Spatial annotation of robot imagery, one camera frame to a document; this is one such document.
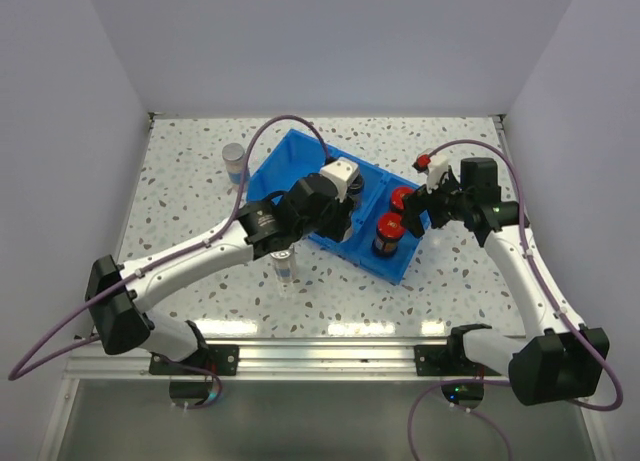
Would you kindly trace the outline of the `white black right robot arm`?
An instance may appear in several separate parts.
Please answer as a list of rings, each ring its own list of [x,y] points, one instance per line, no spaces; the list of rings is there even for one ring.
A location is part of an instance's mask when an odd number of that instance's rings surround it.
[[[464,374],[484,365],[507,377],[525,406],[593,395],[609,339],[584,323],[553,281],[519,203],[502,198],[496,161],[466,158],[455,174],[446,156],[421,154],[413,167],[427,179],[404,198],[403,226],[421,237],[422,214],[434,228],[462,223],[504,278],[525,331],[517,341],[486,324],[454,327],[445,350],[449,368]]]

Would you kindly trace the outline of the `aluminium mounting rail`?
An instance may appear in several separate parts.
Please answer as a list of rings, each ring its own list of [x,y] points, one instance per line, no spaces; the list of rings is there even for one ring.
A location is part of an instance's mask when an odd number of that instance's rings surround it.
[[[443,338],[238,339],[236,374],[225,381],[408,381],[417,377],[414,347]],[[99,346],[76,350],[63,370],[73,380],[152,379],[151,355],[136,349],[118,356]]]

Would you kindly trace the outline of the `black-cap clear shaker bottle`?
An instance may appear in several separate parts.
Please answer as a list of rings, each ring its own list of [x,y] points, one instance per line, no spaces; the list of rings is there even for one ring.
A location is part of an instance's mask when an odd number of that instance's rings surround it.
[[[365,181],[362,175],[358,175],[350,184],[347,195],[353,201],[354,207],[359,208],[364,192]]]

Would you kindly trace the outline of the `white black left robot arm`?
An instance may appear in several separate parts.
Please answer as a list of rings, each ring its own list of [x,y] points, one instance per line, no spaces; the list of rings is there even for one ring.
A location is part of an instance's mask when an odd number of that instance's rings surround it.
[[[358,179],[323,168],[147,260],[118,264],[105,256],[95,261],[86,297],[104,352],[120,355],[141,348],[185,373],[213,371],[213,357],[196,323],[155,315],[153,308],[194,282],[284,251],[311,233],[346,240],[355,208],[349,189]]]

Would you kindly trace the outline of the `red-lid sauce jar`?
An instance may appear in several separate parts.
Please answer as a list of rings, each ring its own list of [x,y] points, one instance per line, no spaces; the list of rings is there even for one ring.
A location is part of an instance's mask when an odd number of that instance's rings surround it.
[[[414,191],[415,189],[410,186],[403,185],[396,187],[390,195],[389,211],[396,214],[402,214],[405,211],[405,198],[413,194]]]
[[[391,257],[397,251],[399,243],[405,235],[402,216],[396,212],[386,212],[376,223],[375,237],[372,242],[373,252],[380,257]]]

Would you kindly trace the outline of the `toothpick jar blue label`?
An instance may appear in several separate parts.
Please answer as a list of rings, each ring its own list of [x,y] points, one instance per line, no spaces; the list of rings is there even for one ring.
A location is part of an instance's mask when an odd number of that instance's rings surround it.
[[[239,143],[229,143],[222,148],[221,156],[225,163],[230,182],[238,187],[241,182],[246,157],[245,148]]]
[[[293,246],[270,254],[276,278],[284,284],[296,279],[296,255]]]

